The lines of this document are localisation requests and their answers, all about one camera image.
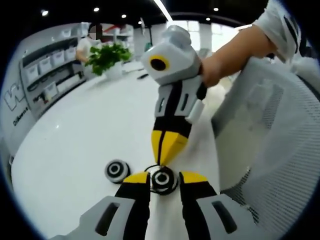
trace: black and white disc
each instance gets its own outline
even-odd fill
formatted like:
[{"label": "black and white disc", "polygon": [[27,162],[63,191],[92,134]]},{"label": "black and white disc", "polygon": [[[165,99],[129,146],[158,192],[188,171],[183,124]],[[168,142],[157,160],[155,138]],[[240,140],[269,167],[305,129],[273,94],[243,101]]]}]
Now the black and white disc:
[{"label": "black and white disc", "polygon": [[107,164],[104,173],[110,182],[114,184],[120,184],[126,177],[130,176],[131,171],[126,162],[115,159]]},{"label": "black and white disc", "polygon": [[153,193],[168,195],[176,189],[177,185],[178,178],[168,167],[161,167],[152,174],[151,190]]}]

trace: ceiling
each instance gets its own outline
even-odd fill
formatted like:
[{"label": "ceiling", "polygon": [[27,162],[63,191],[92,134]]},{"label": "ceiling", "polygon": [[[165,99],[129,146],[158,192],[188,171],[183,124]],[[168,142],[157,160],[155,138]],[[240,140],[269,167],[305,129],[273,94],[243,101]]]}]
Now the ceiling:
[{"label": "ceiling", "polygon": [[[174,20],[217,22],[229,26],[249,24],[263,12],[268,0],[162,0]],[[24,37],[56,25],[77,22],[132,24],[139,27],[143,18],[147,26],[166,22],[153,0],[36,0],[20,4]],[[49,11],[46,17],[41,10]]]}]

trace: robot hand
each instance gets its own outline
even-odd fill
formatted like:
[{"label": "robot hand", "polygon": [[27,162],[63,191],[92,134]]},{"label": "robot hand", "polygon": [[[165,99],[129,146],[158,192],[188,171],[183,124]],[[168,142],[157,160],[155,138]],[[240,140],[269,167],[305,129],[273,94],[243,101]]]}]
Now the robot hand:
[{"label": "robot hand", "polygon": [[107,196],[80,217],[66,236],[50,240],[144,240],[150,216],[150,174],[128,176],[115,196]]},{"label": "robot hand", "polygon": [[[255,225],[249,211],[225,194],[217,195],[204,176],[180,172],[179,179],[189,240],[275,239]],[[150,181],[148,172],[128,176],[115,196],[105,197],[80,217],[78,228],[51,240],[145,240]]]},{"label": "robot hand", "polygon": [[203,111],[207,88],[199,75],[201,61],[191,47],[189,33],[172,25],[141,62],[159,84],[152,148],[155,162],[166,166],[183,150],[192,124]]}]

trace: white sleeve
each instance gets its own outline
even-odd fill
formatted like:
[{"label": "white sleeve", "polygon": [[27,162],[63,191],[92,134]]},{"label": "white sleeve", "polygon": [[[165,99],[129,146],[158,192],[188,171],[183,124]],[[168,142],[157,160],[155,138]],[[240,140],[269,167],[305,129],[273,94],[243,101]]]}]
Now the white sleeve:
[{"label": "white sleeve", "polygon": [[80,41],[78,42],[78,45],[76,46],[76,50],[78,51],[83,51],[85,50],[87,46],[87,43],[86,43],[86,39],[85,38],[82,38],[80,39]]},{"label": "white sleeve", "polygon": [[253,25],[258,26],[264,34],[275,44],[278,52],[286,57],[288,55],[288,42],[283,26],[282,5],[277,0],[269,0],[264,13]]}]

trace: yellow robot part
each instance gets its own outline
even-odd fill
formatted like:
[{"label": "yellow robot part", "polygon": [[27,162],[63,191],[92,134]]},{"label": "yellow robot part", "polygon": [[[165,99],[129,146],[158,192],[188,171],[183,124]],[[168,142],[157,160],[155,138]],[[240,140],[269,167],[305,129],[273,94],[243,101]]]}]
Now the yellow robot part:
[{"label": "yellow robot part", "polygon": [[133,175],[126,177],[123,182],[130,184],[145,184],[148,180],[148,172],[139,172]]},{"label": "yellow robot part", "polygon": [[189,172],[189,171],[182,171],[181,172],[183,177],[183,182],[185,184],[194,184],[194,183],[201,183],[201,182],[207,182],[207,178],[205,176],[202,176],[199,173],[195,172]]},{"label": "yellow robot part", "polygon": [[188,138],[177,132],[153,130],[151,135],[155,162],[167,166],[187,145]]}]

